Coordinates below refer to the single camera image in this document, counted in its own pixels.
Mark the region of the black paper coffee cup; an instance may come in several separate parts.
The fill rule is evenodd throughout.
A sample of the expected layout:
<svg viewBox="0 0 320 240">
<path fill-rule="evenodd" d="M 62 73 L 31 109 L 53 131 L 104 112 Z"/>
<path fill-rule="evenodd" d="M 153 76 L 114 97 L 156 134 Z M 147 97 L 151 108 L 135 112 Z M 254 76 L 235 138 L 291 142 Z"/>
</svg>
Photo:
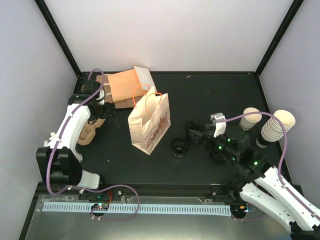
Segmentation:
<svg viewBox="0 0 320 240">
<path fill-rule="evenodd" d="M 187 139 L 190 137 L 189 135 L 190 130 L 201 132 L 203 130 L 203 126 L 197 121 L 190 120 L 185 124 L 185 132 L 186 132 Z"/>
</svg>

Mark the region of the brown pulp cup carrier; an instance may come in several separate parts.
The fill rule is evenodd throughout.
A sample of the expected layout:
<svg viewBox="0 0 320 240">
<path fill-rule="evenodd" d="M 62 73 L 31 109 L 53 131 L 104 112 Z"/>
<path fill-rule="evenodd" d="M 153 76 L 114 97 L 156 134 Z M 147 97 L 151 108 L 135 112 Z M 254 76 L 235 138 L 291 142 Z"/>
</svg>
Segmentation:
<svg viewBox="0 0 320 240">
<path fill-rule="evenodd" d="M 105 122 L 105 119 L 98 118 L 96 120 L 88 120 L 78 137 L 77 144 L 81 146 L 89 145 L 96 135 L 96 129 L 100 128 Z"/>
</svg>

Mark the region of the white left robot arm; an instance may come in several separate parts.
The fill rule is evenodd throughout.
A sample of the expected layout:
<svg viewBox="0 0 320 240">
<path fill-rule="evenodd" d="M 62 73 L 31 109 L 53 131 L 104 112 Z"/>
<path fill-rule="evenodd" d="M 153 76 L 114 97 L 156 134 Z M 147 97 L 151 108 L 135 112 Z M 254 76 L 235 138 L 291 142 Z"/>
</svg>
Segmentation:
<svg viewBox="0 0 320 240">
<path fill-rule="evenodd" d="M 57 130 L 50 134 L 43 147 L 37 149 L 35 157 L 46 187 L 62 185 L 68 188 L 89 189 L 97 200 L 108 192 L 97 173 L 82 168 L 83 156 L 77 152 L 77 145 L 88 144 L 106 119 L 115 116 L 114 103 L 106 102 L 104 89 L 108 83 L 103 80 L 85 80 L 79 93 L 68 100 L 65 117 Z"/>
</svg>

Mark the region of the printed white paper bag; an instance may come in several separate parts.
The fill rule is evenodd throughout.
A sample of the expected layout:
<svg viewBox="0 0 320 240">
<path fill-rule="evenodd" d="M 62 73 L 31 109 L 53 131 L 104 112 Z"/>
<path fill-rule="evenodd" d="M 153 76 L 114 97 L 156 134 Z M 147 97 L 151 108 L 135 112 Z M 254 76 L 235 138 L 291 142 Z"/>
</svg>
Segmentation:
<svg viewBox="0 0 320 240">
<path fill-rule="evenodd" d="M 127 119 L 131 144 L 151 155 L 171 126 L 169 95 L 149 86 L 142 98 L 133 104 Z"/>
</svg>

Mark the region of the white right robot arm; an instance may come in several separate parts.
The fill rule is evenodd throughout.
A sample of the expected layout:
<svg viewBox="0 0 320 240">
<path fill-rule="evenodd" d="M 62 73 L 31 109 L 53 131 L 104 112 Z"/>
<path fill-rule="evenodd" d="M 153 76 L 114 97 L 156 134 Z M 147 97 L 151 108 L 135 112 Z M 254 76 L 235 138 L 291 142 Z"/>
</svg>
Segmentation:
<svg viewBox="0 0 320 240">
<path fill-rule="evenodd" d="M 253 204 L 284 227 L 293 240 L 320 238 L 320 210 L 307 201 L 267 158 L 251 147 L 250 136 L 239 126 L 228 127 L 223 134 L 214 130 L 189 130 L 196 146 L 206 143 L 220 161 L 240 172 L 240 179 L 228 187 L 228 198 Z"/>
</svg>

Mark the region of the black plastic cup lid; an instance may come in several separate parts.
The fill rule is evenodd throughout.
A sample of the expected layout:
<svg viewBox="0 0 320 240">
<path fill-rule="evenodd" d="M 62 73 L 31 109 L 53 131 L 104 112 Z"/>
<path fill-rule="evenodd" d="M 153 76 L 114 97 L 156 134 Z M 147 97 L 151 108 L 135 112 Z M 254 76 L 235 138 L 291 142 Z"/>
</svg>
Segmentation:
<svg viewBox="0 0 320 240">
<path fill-rule="evenodd" d="M 223 164 L 226 164 L 227 161 L 226 161 L 226 158 L 223 156 L 223 154 L 218 151 L 217 149 L 213 149 L 211 152 L 210 152 L 210 158 L 211 160 L 217 164 L 217 165 L 223 165 Z"/>
</svg>

